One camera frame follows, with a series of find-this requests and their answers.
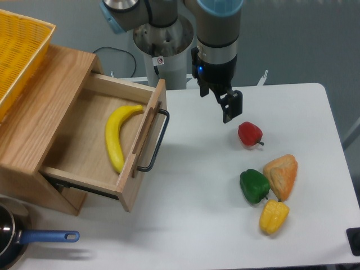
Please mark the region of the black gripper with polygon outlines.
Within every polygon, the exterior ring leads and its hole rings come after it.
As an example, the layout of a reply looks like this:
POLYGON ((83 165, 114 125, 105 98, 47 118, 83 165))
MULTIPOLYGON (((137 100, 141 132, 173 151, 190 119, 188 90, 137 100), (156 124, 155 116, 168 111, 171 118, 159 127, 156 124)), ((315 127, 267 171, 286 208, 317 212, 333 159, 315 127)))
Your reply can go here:
POLYGON ((235 74, 237 55, 231 60, 221 64, 211 64, 200 58, 200 51, 191 49, 192 75, 197 79, 200 88, 200 97, 214 92, 217 103, 223 111, 223 123, 230 122, 242 114, 243 95, 239 90, 233 90, 231 80, 235 74))

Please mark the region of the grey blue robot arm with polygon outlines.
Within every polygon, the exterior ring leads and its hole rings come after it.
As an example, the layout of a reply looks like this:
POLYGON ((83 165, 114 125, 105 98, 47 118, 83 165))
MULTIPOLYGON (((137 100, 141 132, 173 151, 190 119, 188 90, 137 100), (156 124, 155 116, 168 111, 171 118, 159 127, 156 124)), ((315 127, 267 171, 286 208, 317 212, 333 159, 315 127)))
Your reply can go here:
POLYGON ((178 12, 177 1, 101 1, 114 33, 133 32, 149 79, 166 80, 167 89, 182 89, 186 66, 175 63, 191 51, 192 76, 202 97, 213 92, 227 123, 242 113, 242 93, 232 89, 237 64, 242 1, 183 1, 195 25, 178 12))

